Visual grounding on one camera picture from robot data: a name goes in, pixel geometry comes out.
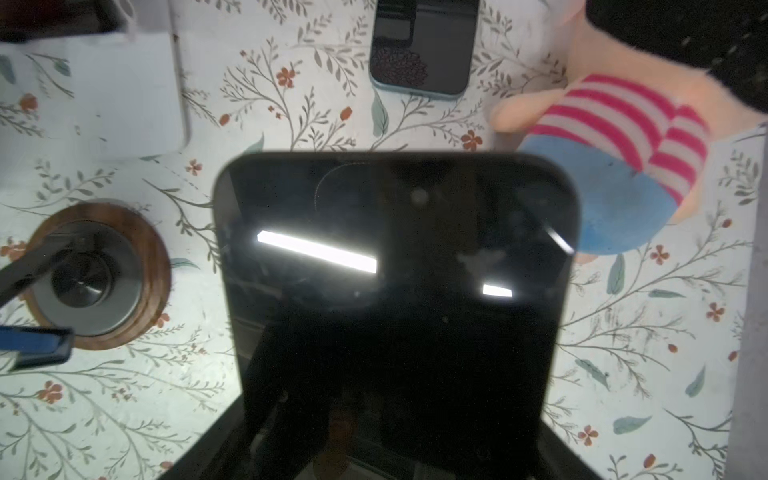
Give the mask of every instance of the black glossy screen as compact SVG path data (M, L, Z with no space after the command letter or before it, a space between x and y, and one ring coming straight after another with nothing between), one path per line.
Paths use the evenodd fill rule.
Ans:
M371 76L382 84L456 95L469 80L479 0L379 0Z

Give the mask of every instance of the tablecloth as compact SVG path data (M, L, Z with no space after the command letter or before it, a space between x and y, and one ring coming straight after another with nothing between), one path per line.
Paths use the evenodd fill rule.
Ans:
M91 154L55 42L4 50L0 263L23 254L46 216L112 199L154 224L174 270L164 314L134 342L21 372L0 357L3 478L156 478L239 395L210 198L229 160L261 150L483 151L499 98L566 82L548 3L488 0L460 100L377 92L366 70L374 8L172 0L190 141L157 157ZM695 217L573 269L542 417L603 478L723 477L764 135L712 148ZM18 300L0 322L33 324Z

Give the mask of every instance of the floral pattern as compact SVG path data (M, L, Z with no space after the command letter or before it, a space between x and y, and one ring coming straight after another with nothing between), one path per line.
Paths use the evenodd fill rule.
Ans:
M486 108L566 83L539 38L548 20L537 0L514 11L482 3L457 101L374 91L373 0L171 2L190 125L178 152L84 152L80 142L98 139L62 120L74 97L64 49L0 50L0 82L12 85L0 91L0 144L13 180L0 192L0 266L52 213L114 198L155 225L174 267L165 312L132 343L22 371L0 354L9 478L152 480L239 395L210 196L229 160L262 150L483 151ZM211 20L221 42L197 33ZM711 149L696 216L571 272L542 418L604 478L723 477L733 392L722 386L737 370L764 136ZM35 322L14 300L0 324Z

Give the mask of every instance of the brown wooden coaster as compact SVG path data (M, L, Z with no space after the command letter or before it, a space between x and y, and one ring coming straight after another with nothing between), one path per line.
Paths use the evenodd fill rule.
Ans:
M97 336L76 336L74 346L106 350L124 345L149 330L162 314L170 293L170 261L163 240L140 215L114 204L83 203L65 208L44 221L29 240L35 248L43 237L76 222L98 222L116 230L130 242L141 262L141 293L130 316L113 330ZM41 311L33 289L22 295L35 319L53 326Z

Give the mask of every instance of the striped shirt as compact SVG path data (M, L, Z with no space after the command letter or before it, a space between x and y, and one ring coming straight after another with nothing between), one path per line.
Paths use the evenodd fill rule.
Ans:
M707 123L692 107L599 74L552 105L528 134L598 148L656 180L678 205L704 168L710 138Z

